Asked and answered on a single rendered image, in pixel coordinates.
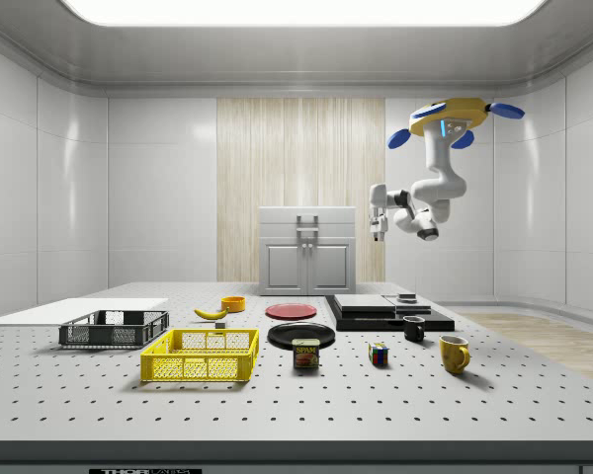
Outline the white cabinet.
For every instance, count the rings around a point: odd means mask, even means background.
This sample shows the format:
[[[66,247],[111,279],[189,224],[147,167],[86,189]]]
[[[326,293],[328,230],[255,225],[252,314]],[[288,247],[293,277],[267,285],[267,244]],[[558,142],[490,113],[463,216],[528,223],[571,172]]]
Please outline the white cabinet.
[[[353,293],[355,243],[353,206],[261,206],[260,293]]]

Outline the black stove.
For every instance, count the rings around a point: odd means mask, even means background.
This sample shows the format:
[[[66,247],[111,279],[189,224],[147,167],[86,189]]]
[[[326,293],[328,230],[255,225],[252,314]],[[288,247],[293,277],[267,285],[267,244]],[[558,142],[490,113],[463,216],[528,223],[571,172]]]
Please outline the black stove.
[[[394,295],[327,295],[337,331],[402,331],[405,316],[425,320],[426,331],[454,331],[455,321],[425,304],[403,304]]]

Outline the black mug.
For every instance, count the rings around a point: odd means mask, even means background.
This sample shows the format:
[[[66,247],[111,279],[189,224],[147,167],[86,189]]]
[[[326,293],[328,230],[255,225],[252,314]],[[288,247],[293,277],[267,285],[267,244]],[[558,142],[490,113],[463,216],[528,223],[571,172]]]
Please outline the black mug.
[[[425,319],[420,316],[404,316],[403,329],[407,341],[420,343],[425,337]]]

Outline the red plate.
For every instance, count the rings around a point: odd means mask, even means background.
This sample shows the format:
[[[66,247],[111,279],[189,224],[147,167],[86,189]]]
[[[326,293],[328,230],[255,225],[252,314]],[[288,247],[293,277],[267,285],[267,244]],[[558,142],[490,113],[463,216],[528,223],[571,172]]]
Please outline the red plate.
[[[278,320],[303,320],[317,314],[314,306],[304,303],[280,303],[269,306],[265,314]]]

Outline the drone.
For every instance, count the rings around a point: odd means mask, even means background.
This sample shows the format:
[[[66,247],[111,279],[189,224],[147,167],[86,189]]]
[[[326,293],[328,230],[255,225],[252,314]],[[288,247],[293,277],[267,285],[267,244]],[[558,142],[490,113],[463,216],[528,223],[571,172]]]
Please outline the drone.
[[[446,136],[455,127],[445,124],[445,120],[454,119],[466,122],[466,133],[454,142],[451,147],[464,149],[474,141],[471,129],[482,124],[489,113],[508,119],[521,119],[525,115],[525,112],[520,108],[508,104],[486,104],[480,98],[452,98],[426,105],[413,112],[409,118],[409,128],[403,128],[394,133],[388,139],[386,145],[389,149],[395,149],[403,145],[412,134],[423,136],[423,126],[435,120],[441,124],[442,135]]]

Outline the black plate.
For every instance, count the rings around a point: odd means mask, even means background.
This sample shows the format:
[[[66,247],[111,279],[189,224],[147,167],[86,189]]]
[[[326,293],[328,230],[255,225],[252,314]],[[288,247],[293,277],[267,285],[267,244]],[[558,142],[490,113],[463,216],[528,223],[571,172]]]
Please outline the black plate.
[[[293,339],[317,339],[323,349],[334,343],[335,332],[327,326],[306,322],[280,324],[268,331],[269,342],[284,350],[292,348]]]

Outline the flat-sided can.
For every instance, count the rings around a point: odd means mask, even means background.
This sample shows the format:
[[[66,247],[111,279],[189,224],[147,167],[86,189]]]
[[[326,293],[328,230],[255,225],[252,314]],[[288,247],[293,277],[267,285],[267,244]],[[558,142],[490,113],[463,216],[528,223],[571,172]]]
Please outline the flat-sided can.
[[[318,368],[320,363],[318,339],[293,339],[294,368]]]

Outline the yellow mug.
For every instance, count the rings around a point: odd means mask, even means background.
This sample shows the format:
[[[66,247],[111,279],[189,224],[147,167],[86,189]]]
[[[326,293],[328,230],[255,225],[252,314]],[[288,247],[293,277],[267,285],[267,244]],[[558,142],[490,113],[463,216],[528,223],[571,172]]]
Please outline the yellow mug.
[[[457,336],[440,337],[439,346],[443,366],[452,374],[462,374],[470,362],[468,341]]]

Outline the yellow basket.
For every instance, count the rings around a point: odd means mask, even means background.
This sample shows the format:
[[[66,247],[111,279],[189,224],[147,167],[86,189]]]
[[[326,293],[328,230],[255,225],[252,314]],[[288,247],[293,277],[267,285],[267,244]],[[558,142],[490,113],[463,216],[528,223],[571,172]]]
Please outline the yellow basket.
[[[143,381],[247,381],[257,329],[172,329],[140,354]]]

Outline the dark grey basket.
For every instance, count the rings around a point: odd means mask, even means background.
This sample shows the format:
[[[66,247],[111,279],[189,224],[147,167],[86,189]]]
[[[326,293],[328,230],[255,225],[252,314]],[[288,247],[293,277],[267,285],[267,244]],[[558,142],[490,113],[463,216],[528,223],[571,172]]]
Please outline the dark grey basket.
[[[98,310],[59,327],[59,343],[79,348],[141,348],[163,334],[169,313],[155,310]]]

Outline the white board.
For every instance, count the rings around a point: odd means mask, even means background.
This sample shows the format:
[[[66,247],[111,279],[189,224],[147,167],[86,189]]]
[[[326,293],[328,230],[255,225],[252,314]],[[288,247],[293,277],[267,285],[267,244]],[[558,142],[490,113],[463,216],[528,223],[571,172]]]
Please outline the white board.
[[[148,310],[167,298],[67,298],[0,317],[0,325],[61,325],[98,310]]]

